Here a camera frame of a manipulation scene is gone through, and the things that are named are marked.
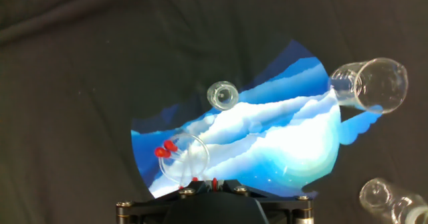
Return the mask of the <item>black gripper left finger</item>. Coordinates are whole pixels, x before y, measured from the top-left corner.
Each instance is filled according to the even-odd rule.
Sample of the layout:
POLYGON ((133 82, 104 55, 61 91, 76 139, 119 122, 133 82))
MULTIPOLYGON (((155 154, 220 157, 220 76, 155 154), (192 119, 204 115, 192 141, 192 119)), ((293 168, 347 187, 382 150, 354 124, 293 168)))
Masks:
POLYGON ((181 187, 167 195, 147 201, 122 201, 116 204, 116 223, 144 223, 149 215, 165 215, 176 201, 196 194, 207 193, 207 181, 192 181, 186 187, 181 187))

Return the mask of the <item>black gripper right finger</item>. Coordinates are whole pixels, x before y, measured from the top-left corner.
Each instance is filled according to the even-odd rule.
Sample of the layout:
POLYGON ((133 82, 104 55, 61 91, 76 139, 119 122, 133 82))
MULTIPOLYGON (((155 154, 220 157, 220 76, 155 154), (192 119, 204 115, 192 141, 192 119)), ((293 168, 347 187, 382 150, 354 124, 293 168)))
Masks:
POLYGON ((222 191, 255 199, 265 214, 284 213, 286 223, 314 224, 314 200, 308 195, 281 197, 241 184, 238 180, 222 181, 222 191))

